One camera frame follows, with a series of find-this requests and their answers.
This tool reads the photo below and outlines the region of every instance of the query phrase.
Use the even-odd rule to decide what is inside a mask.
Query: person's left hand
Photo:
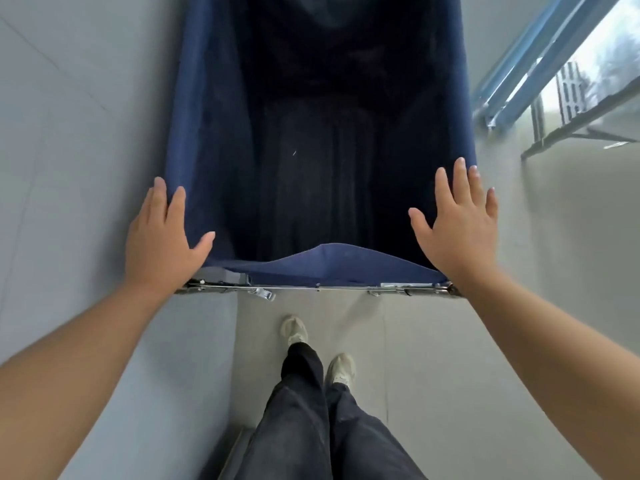
[[[203,265],[216,233],[204,234],[198,245],[189,249],[184,233],[185,200],[184,188],[178,187],[167,208],[166,184],[156,177],[129,227],[125,286],[167,299]]]

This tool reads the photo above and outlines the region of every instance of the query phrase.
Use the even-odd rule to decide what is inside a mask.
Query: white sneaker
[[[326,371],[326,383],[331,386],[334,382],[340,382],[349,389],[356,379],[356,362],[349,354],[338,354],[329,364]]]
[[[280,326],[280,334],[287,350],[298,342],[308,343],[309,334],[305,324],[295,315],[288,315]]]

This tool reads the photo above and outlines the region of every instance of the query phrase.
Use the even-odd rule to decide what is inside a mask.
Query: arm
[[[0,478],[58,478],[153,316],[202,265],[214,235],[189,249],[184,202],[179,188],[167,209],[156,178],[129,230],[121,286],[0,367]]]
[[[606,479],[640,478],[640,358],[528,292],[497,266],[497,201],[476,168],[436,174],[438,218],[412,227],[427,257],[468,298],[533,398]]]

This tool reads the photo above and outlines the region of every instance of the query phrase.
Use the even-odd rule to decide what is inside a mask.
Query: pant leg
[[[322,362],[307,344],[293,344],[280,376],[236,479],[329,480],[329,416]]]
[[[326,393],[336,480],[424,480],[409,454],[377,418],[360,409],[344,384]]]

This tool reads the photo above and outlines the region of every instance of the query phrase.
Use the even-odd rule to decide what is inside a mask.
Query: shoe
[[[284,318],[280,326],[280,334],[284,339],[284,345],[287,350],[293,344],[297,344],[298,342],[306,344],[309,340],[309,334],[307,333],[305,324],[295,315],[288,315]]]
[[[326,385],[331,386],[334,382],[340,382],[349,389],[356,379],[356,362],[349,354],[338,354],[329,364],[326,371]]]

